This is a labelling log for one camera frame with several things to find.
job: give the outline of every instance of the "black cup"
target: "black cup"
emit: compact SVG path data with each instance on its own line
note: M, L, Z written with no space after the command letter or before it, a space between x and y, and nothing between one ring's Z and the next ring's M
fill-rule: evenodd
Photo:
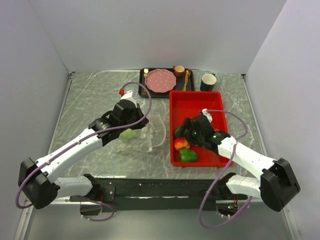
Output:
M216 82L217 78L214 73L207 73L203 75L201 79L200 91L212 91Z

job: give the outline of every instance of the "small cup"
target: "small cup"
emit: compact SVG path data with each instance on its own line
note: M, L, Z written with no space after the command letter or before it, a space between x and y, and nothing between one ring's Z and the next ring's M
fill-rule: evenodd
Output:
M214 73L203 75L200 85L200 91L212 91L216 82L217 78Z
M177 77L181 77L185 74L185 67L182 65L174 65L173 66L174 73Z

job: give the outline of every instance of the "green bell pepper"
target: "green bell pepper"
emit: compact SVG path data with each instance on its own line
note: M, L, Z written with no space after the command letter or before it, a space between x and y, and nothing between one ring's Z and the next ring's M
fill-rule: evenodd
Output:
M177 126L177 127L174 129L174 131L173 131L173 136L174 136L175 139L178 138L177 133L178 133L178 131L180 130L180 127L181 127L181 126ZM184 130L183 137L187 136L188 132L189 132L188 129Z
M187 148L181 148L179 150L179 158L181 162L195 162L198 160L198 155L195 151Z

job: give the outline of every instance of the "marble table surface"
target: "marble table surface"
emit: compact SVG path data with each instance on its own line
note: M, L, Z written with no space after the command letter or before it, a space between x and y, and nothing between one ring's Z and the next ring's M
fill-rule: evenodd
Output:
M201 77L207 71L194 70L195 90L200 90ZM70 84L61 117L55 132L51 152L78 136L94 119L113 109L120 99L120 87L130 81L139 81L139 71L77 71ZM129 85L125 90L137 90ZM262 154L257 126L248 100L241 74L217 74L215 91L222 95L224 109L240 116L247 123L249 134L240 142ZM148 108L148 99L138 97L142 112ZM94 151L69 168L64 177L92 174L100 178L148 178L148 179L214 179L220 169L216 167L175 167L170 162L169 99L152 99L150 114L160 115L166 127L163 145L152 152L132 151L119 154L113 147ZM228 131L232 136L244 132L242 124L233 116L226 115ZM236 163L225 174L235 172L251 176Z

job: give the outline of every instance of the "orange cup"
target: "orange cup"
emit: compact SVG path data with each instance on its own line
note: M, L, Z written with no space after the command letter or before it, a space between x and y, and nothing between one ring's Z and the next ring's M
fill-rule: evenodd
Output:
M185 67L182 65L174 65L173 70L177 77L183 76L186 71Z

